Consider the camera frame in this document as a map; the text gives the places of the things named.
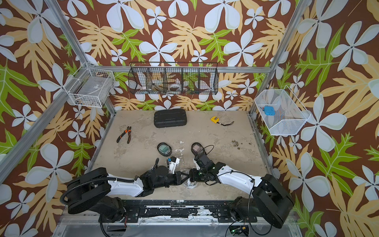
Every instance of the yellow tape measure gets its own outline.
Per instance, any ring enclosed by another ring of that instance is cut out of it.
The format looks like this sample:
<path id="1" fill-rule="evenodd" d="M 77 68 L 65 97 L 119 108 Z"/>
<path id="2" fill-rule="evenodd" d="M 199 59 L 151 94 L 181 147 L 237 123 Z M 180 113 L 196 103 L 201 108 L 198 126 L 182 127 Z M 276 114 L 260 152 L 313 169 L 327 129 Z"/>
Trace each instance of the yellow tape measure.
<path id="1" fill-rule="evenodd" d="M 228 125 L 232 125 L 232 124 L 234 123 L 234 121 L 231 122 L 231 123 L 229 123 L 229 124 L 222 124 L 222 123 L 219 123 L 218 121 L 220 121 L 220 118 L 217 117 L 217 116 L 213 116 L 213 117 L 211 118 L 211 121 L 214 122 L 215 124 L 221 124 L 222 126 L 228 126 Z"/>
<path id="2" fill-rule="evenodd" d="M 215 124 L 218 123 L 219 120 L 220 120 L 220 118 L 217 117 L 217 116 L 213 116 L 213 117 L 211 118 L 211 121 L 214 122 Z"/>

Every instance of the pliers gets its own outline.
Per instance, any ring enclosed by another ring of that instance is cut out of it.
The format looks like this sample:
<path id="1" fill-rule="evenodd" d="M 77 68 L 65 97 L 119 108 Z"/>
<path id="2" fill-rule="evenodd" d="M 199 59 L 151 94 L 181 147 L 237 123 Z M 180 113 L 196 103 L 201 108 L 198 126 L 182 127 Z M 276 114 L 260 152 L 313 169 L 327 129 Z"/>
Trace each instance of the pliers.
<path id="1" fill-rule="evenodd" d="M 131 126 L 128 126 L 126 128 L 126 130 L 117 138 L 117 143 L 121 140 L 121 138 L 126 134 L 128 133 L 128 144 L 130 142 L 130 134 L 132 133 L 132 127 Z"/>

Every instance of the black corrugated cable sleeve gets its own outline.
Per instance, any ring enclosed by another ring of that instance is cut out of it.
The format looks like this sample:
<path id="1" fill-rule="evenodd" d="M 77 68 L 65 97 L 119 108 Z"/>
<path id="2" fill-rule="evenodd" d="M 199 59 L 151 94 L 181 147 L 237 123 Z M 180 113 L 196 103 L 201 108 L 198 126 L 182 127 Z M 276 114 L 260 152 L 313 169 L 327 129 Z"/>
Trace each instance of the black corrugated cable sleeve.
<path id="1" fill-rule="evenodd" d="M 67 205 L 68 202 L 64 199 L 67 196 L 67 194 L 72 192 L 74 189 L 80 188 L 84 185 L 87 185 L 87 184 L 90 184 L 93 182 L 97 182 L 97 181 L 116 181 L 116 180 L 120 181 L 120 182 L 124 182 L 124 183 L 133 183 L 135 181 L 134 179 L 120 179 L 120 178 L 116 178 L 116 177 L 103 177 L 103 178 L 91 179 L 91 180 L 88 180 L 82 184 L 78 184 L 78 185 L 68 189 L 66 192 L 64 192 L 64 194 L 62 194 L 62 196 L 60 198 L 60 202 L 64 205 Z"/>

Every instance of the wire basket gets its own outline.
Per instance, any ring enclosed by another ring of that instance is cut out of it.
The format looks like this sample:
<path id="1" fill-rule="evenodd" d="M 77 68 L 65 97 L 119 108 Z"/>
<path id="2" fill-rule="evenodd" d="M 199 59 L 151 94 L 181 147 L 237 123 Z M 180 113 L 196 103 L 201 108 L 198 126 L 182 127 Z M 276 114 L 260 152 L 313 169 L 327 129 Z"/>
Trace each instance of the wire basket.
<path id="1" fill-rule="evenodd" d="M 109 70 L 83 66 L 84 72 L 74 77 L 74 85 L 67 91 L 75 105 L 102 108 L 115 82 Z"/>
<path id="2" fill-rule="evenodd" d="M 133 94 L 216 94 L 218 92 L 217 63 L 211 67 L 180 66 L 178 63 L 176 65 L 151 67 L 135 66 L 135 63 L 130 63 L 131 69 L 128 74 L 130 92 Z"/>
<path id="3" fill-rule="evenodd" d="M 272 136 L 296 135 L 311 116 L 292 91 L 291 94 L 293 99 L 284 89 L 268 89 L 254 99 Z M 296 100 L 303 106 L 303 111 L 297 106 Z"/>

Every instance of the cable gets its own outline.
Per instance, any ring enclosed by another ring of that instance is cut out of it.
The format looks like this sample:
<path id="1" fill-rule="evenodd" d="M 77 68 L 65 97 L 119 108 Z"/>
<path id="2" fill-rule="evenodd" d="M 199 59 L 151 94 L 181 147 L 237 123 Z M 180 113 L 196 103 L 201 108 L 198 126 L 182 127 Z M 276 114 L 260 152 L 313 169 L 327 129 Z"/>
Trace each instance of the cable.
<path id="1" fill-rule="evenodd" d="M 158 168 L 158 162 L 159 162 L 159 158 L 156 158 L 155 159 L 155 164 L 153 166 L 153 168 L 151 170 L 155 170 L 156 168 Z"/>
<path id="2" fill-rule="evenodd" d="M 221 175 L 223 175 L 223 174 L 228 174 L 228 173 L 240 173 L 240 174 L 244 174 L 244 175 L 248 176 L 250 179 L 253 179 L 250 175 L 245 174 L 245 173 L 242 173 L 242 172 L 239 172 L 239 171 L 235 171 L 235 170 L 231 170 L 231 171 L 228 171 L 228 172 L 225 172 L 225 173 L 219 174 L 219 175 L 217 175 L 217 177 L 219 177 L 219 176 L 221 176 Z"/>
<path id="3" fill-rule="evenodd" d="M 219 123 L 219 122 L 216 122 L 216 123 L 221 124 L 222 126 L 229 126 L 229 125 L 232 125 L 234 123 L 234 121 L 231 122 L 231 123 L 229 123 L 229 124 L 222 124 L 222 123 Z"/>
<path id="4" fill-rule="evenodd" d="M 104 226 L 103 226 L 103 215 L 100 214 L 100 229 L 101 229 L 101 232 L 103 232 L 103 234 L 106 236 L 106 237 L 110 237 L 104 230 Z"/>
<path id="5" fill-rule="evenodd" d="M 273 227 L 273 225 L 271 225 L 270 226 L 270 229 L 268 230 L 268 232 L 267 233 L 265 233 L 265 234 L 260 234 L 260 233 L 257 233 L 254 229 L 253 229 L 253 227 L 251 226 L 251 223 L 249 222 L 249 225 L 250 225 L 250 228 L 257 234 L 257 235 L 260 235 L 260 236 L 264 236 L 264 235 L 267 235 L 268 233 L 270 233 L 270 231 L 271 231 L 271 229 L 272 229 L 272 227 Z"/>
<path id="6" fill-rule="evenodd" d="M 249 209 L 250 209 L 250 197 L 251 197 L 251 193 L 253 192 L 253 190 L 254 190 L 254 186 L 255 186 L 255 179 L 253 179 L 253 180 L 254 180 L 253 187 L 252 187 L 251 190 L 250 190 L 250 193 L 249 193 L 249 200 L 248 200 L 248 202 L 247 202 L 247 214 L 249 214 Z"/>
<path id="7" fill-rule="evenodd" d="M 251 193 L 253 192 L 253 190 L 254 190 L 254 185 L 255 185 L 255 180 L 254 180 L 254 184 L 253 184 L 253 187 L 251 188 L 251 191 L 250 191 L 250 193 L 249 193 L 249 200 L 248 200 L 248 202 L 247 202 L 247 214 L 249 214 L 249 209 L 250 209 L 250 197 L 251 197 Z M 250 222 L 250 220 L 249 220 L 249 225 L 250 225 L 250 228 L 257 234 L 257 235 L 260 235 L 260 236 L 264 236 L 264 235 L 267 235 L 268 233 L 270 233 L 270 231 L 271 231 L 271 228 L 273 227 L 272 225 L 270 226 L 270 229 L 268 230 L 268 232 L 267 233 L 265 233 L 265 234 L 260 234 L 260 233 L 257 233 L 254 229 L 253 229 L 253 227 L 251 226 L 251 222 Z"/>
<path id="8" fill-rule="evenodd" d="M 212 151 L 213 148 L 215 147 L 214 145 L 209 145 L 209 146 L 213 146 L 213 147 L 212 147 L 212 149 L 211 149 L 208 153 L 205 153 L 206 155 L 208 155 L 209 153 L 211 153 L 211 151 Z"/>
<path id="9" fill-rule="evenodd" d="M 215 185 L 215 184 L 218 184 L 218 182 L 214 182 L 213 184 L 207 184 L 208 181 L 205 181 L 204 183 L 208 186 L 212 186 L 212 185 Z"/>
<path id="10" fill-rule="evenodd" d="M 116 177 L 102 177 L 102 178 L 96 178 L 96 179 L 91 179 L 91 180 L 88 180 L 82 184 L 78 184 L 70 189 L 68 189 L 66 192 L 64 192 L 64 194 L 62 194 L 61 198 L 60 198 L 60 202 L 64 205 L 67 205 L 68 204 L 68 201 L 66 201 L 64 198 L 70 193 L 72 192 L 73 190 L 77 189 L 77 188 L 80 188 L 84 185 L 87 185 L 87 184 L 90 184 L 90 183 L 95 183 L 95 182 L 98 182 L 98 181 L 120 181 L 120 182 L 123 182 L 123 183 L 134 183 L 135 180 L 134 179 L 120 179 L 120 178 L 116 178 Z"/>
<path id="11" fill-rule="evenodd" d="M 230 224 L 230 225 L 228 226 L 228 228 L 227 228 L 226 231 L 225 231 L 225 237 L 226 237 L 226 234 L 228 233 L 228 230 L 229 230 L 230 226 L 233 225 L 233 224 L 236 223 L 236 222 L 237 222 L 237 221 L 233 222 L 232 224 Z"/>
<path id="12" fill-rule="evenodd" d="M 126 226 L 126 223 L 127 223 L 127 222 L 128 222 L 128 215 L 125 216 L 125 221 L 124 221 L 124 226 L 125 226 L 125 228 L 127 227 L 127 226 Z"/>

